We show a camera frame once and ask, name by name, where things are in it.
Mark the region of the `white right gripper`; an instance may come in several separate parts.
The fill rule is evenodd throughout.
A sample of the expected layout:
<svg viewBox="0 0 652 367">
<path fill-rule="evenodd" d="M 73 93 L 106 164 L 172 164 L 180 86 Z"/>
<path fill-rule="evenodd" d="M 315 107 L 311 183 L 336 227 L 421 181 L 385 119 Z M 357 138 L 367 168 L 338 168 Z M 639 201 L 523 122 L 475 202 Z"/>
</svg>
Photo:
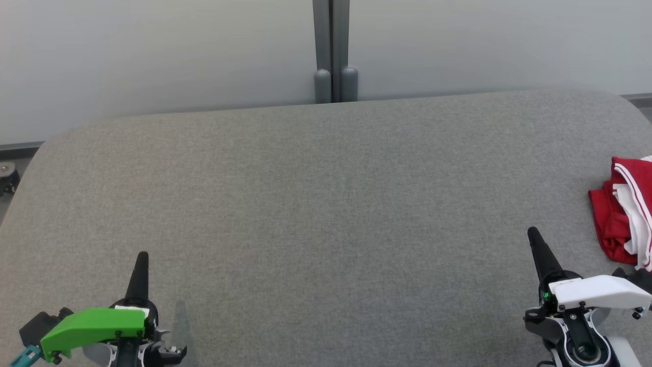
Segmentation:
<svg viewBox="0 0 652 367">
<path fill-rule="evenodd" d="M 598 326 L 611 309 L 631 309 L 640 319 L 650 294 L 626 277 L 581 277 L 564 270 L 538 228 L 528 228 L 539 281 L 539 307 L 524 315 L 526 330 L 541 337 L 550 353 L 633 353 L 622 337 L 602 335 Z"/>
</svg>

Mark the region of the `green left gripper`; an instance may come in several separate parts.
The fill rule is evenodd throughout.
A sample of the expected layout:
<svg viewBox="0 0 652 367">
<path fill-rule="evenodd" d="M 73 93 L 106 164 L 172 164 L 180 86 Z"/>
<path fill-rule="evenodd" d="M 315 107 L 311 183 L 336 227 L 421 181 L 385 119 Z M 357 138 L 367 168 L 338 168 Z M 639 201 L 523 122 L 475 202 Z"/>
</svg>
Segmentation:
<svg viewBox="0 0 652 367">
<path fill-rule="evenodd" d="M 59 364 L 78 348 L 103 347 L 100 364 L 181 364 L 187 347 L 167 347 L 156 306 L 149 301 L 149 253 L 141 251 L 124 298 L 111 307 L 91 307 L 65 316 L 40 340 L 43 358 Z"/>
</svg>

